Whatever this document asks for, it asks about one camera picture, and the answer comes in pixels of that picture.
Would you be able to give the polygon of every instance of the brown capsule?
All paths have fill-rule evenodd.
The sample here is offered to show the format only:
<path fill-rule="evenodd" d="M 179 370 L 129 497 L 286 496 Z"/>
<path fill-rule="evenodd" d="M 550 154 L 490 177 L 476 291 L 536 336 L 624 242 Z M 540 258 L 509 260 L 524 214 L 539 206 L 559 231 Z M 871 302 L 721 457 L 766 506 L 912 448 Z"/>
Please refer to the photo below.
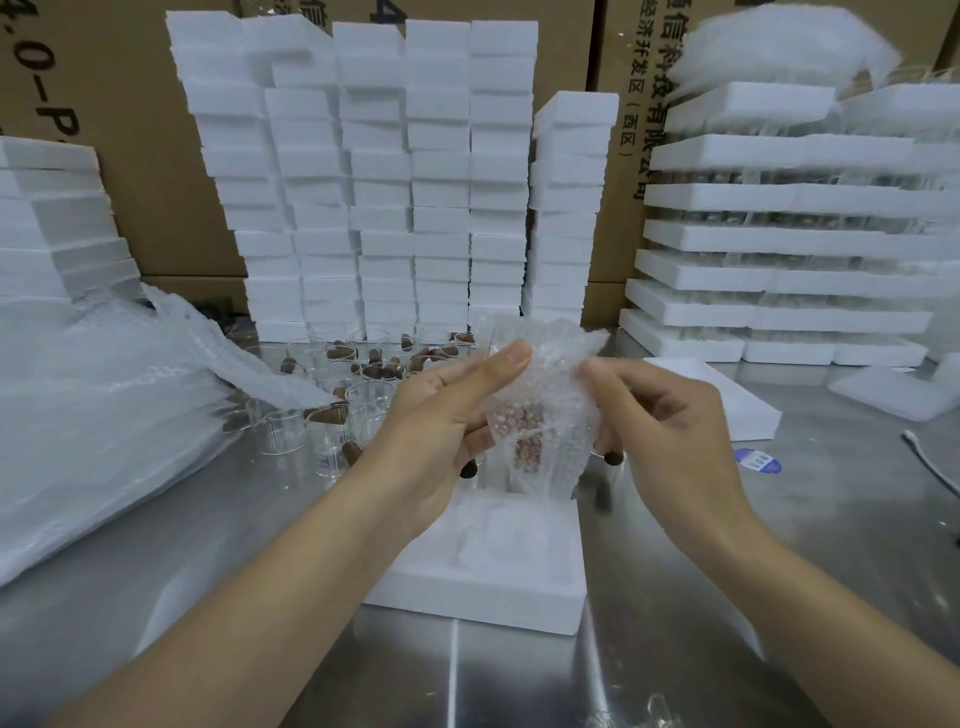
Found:
<path fill-rule="evenodd" d="M 357 464 L 357 460 L 360 459 L 360 455 L 363 454 L 363 448 L 350 440 L 348 443 L 343 444 L 343 446 L 340 448 L 340 452 L 344 454 L 344 459 L 347 460 L 347 464 L 352 468 Z"/>
<path fill-rule="evenodd" d="M 347 403 L 336 402 L 326 407 L 304 409 L 303 418 L 324 425 L 345 425 L 347 423 Z"/>
<path fill-rule="evenodd" d="M 355 358 L 356 351 L 353 347 L 339 345 L 326 351 L 327 359 L 352 359 Z"/>
<path fill-rule="evenodd" d="M 472 477 L 477 476 L 477 461 L 470 460 L 462 470 L 460 470 L 460 477 L 465 480 L 470 480 Z"/>

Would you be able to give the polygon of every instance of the left hand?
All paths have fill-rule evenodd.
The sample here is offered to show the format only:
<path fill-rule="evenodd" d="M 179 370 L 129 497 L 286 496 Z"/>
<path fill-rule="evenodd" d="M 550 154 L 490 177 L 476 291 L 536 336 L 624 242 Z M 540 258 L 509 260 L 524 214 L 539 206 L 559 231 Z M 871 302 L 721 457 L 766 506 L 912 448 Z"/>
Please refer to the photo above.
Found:
<path fill-rule="evenodd" d="M 419 535 L 445 510 L 460 470 L 493 446 L 484 401 L 532 359 L 530 345 L 518 339 L 493 356 L 476 354 L 405 379 L 350 474 L 388 484 L 399 515 Z"/>

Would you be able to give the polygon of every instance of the white cable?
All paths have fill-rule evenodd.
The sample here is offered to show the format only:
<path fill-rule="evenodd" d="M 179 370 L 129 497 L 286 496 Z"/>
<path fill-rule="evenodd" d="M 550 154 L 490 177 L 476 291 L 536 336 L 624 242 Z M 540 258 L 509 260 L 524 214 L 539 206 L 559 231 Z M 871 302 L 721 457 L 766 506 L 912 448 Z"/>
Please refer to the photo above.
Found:
<path fill-rule="evenodd" d="M 901 432 L 900 437 L 902 438 L 903 442 L 905 442 L 907 446 L 913 450 L 913 453 L 920 459 L 920 462 L 924 464 L 926 469 L 929 470 L 933 476 L 937 478 L 937 480 L 943 483 L 955 496 L 960 497 L 960 487 L 957 487 L 957 484 L 950 480 L 946 474 L 936 465 L 934 465 L 933 461 L 926 456 L 924 449 L 920 447 L 920 438 L 908 429 Z"/>

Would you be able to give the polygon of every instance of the forearm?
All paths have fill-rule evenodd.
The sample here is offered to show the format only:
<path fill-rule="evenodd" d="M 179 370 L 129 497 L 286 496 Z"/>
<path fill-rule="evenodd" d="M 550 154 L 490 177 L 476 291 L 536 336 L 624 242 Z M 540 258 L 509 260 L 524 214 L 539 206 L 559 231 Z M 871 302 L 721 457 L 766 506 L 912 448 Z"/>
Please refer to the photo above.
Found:
<path fill-rule="evenodd" d="M 56 726 L 278 725 L 410 534 L 348 476 Z"/>
<path fill-rule="evenodd" d="M 695 560 L 831 724 L 957 726 L 960 668 L 764 532 Z"/>

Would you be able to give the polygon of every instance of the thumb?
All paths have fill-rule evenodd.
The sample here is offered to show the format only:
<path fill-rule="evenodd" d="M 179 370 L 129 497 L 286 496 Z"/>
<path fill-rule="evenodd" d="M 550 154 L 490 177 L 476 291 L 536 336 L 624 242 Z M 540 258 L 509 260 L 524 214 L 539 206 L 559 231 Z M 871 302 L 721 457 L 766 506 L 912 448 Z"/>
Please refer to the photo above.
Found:
<path fill-rule="evenodd" d="M 463 379 L 445 387 L 430 404 L 447 417 L 466 422 L 483 400 L 520 376 L 532 359 L 530 345 L 517 339 Z"/>
<path fill-rule="evenodd" d="M 658 423 L 603 359 L 594 356 L 580 369 L 580 376 L 603 413 L 620 435 L 627 450 L 642 449 L 660 433 Z"/>

